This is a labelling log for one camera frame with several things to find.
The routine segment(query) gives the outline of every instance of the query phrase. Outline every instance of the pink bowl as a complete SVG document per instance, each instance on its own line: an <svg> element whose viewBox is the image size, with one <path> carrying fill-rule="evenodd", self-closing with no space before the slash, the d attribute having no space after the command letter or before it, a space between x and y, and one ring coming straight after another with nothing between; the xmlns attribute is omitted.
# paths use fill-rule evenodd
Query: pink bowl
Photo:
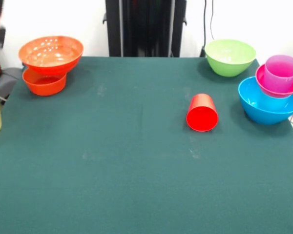
<svg viewBox="0 0 293 234"><path fill-rule="evenodd" d="M286 98L286 97L288 97L288 96L293 94L293 85L291 86L291 88L286 93L273 92L273 91L267 89L263 84L264 74L265 74L265 65L263 64L256 71L256 81L257 81L260 89L265 94L267 94L267 95L269 95L271 97L274 97L274 98Z"/></svg>

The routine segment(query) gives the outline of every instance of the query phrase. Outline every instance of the cup rim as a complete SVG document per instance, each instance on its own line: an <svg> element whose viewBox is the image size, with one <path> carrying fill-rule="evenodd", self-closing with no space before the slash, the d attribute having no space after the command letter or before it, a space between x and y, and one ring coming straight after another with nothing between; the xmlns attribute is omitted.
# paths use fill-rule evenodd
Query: cup rim
<svg viewBox="0 0 293 234"><path fill-rule="evenodd" d="M271 75L273 75L273 76L275 76L275 77L277 77L277 78L280 78L280 79L286 79L286 78L293 77L293 76L290 76L290 77L281 77L281 76L275 75L274 73L272 73L272 72L268 69L268 67L267 67L267 63L268 63L268 61L269 61L270 59L273 59L274 57L285 57L285 58L290 58L290 59L293 60L293 57L292 57L292 56L289 56L289 55L274 55L274 56L271 56L271 57L269 57L269 58L267 59L266 63L264 64L264 65L265 65L265 70L266 70L269 74L271 74Z"/></svg>

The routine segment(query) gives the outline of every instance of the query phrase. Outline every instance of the bowl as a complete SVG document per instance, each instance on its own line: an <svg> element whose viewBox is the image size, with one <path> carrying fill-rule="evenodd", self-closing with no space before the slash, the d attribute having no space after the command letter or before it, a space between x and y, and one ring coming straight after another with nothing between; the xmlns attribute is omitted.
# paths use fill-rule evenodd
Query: bowl
<svg viewBox="0 0 293 234"><path fill-rule="evenodd" d="M278 111L269 111L259 107L261 90L255 77L243 80L238 88L240 101L246 114L256 123L276 124L293 115L293 95L289 96L285 106Z"/></svg>
<svg viewBox="0 0 293 234"><path fill-rule="evenodd" d="M269 90L265 85L264 85L264 74L265 74L265 65L261 65L257 71L256 71L256 81L260 87L260 89L267 95L274 97L274 98L286 98L290 95L293 94L293 85L290 87L290 89L285 92L285 93L280 93L280 92L274 92Z"/></svg>
<svg viewBox="0 0 293 234"><path fill-rule="evenodd" d="M21 61L30 69L44 75L61 75L71 71L84 51L74 38L52 36L32 40L19 51Z"/></svg>
<svg viewBox="0 0 293 234"><path fill-rule="evenodd" d="M254 61L256 51L250 45L231 39L214 40L205 47L212 70L223 77L235 77Z"/></svg>
<svg viewBox="0 0 293 234"><path fill-rule="evenodd" d="M62 91L66 85L65 75L42 75L34 70L23 72L23 80L31 92L39 96L50 96Z"/></svg>

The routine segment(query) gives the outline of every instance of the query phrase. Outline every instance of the red cup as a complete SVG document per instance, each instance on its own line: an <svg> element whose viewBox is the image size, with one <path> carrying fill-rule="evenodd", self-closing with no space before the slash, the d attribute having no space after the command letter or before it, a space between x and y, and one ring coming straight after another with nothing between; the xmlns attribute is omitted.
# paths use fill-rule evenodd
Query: red cup
<svg viewBox="0 0 293 234"><path fill-rule="evenodd" d="M187 114L187 124L198 132L212 130L218 123L218 114L213 100L207 94L193 97Z"/></svg>

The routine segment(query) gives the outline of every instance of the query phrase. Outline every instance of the green tablecloth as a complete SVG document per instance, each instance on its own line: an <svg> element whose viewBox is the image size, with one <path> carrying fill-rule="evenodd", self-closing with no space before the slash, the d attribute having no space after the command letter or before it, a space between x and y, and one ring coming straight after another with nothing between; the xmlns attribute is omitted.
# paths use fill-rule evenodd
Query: green tablecloth
<svg viewBox="0 0 293 234"><path fill-rule="evenodd" d="M0 234L293 234L293 130L251 122L202 58L82 58L3 109ZM186 125L210 94L219 124Z"/></svg>

